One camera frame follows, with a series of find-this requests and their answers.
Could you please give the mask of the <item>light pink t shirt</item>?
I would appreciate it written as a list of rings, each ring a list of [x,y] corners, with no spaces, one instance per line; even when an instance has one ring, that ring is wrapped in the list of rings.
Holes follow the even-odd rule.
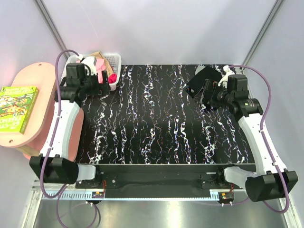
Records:
[[[97,58],[95,67],[96,67],[96,72],[97,72],[97,76],[98,76],[98,83],[102,84],[103,83],[102,72],[106,70],[106,65],[105,65],[104,59]]]

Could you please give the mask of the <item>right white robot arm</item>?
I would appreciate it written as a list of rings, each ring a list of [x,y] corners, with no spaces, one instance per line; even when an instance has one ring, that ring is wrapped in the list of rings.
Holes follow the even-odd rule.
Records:
[[[287,198],[298,181],[295,171],[289,171],[279,158],[262,118],[265,112],[259,101],[249,98],[247,77],[229,75],[228,84],[206,79],[203,86],[203,103],[216,108],[227,108],[242,129],[256,164],[256,172],[238,166],[224,168],[216,184],[227,188],[232,183],[245,189],[253,202]]]

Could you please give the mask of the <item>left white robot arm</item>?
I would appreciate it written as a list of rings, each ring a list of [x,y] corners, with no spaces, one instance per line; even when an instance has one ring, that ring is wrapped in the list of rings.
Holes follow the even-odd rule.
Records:
[[[107,72],[94,73],[84,63],[66,66],[66,77],[55,91],[54,116],[39,156],[32,156],[29,165],[44,183],[74,184],[86,181],[98,188],[103,177],[93,165],[81,165],[69,160],[69,145],[76,117],[88,95],[107,95],[110,92]]]

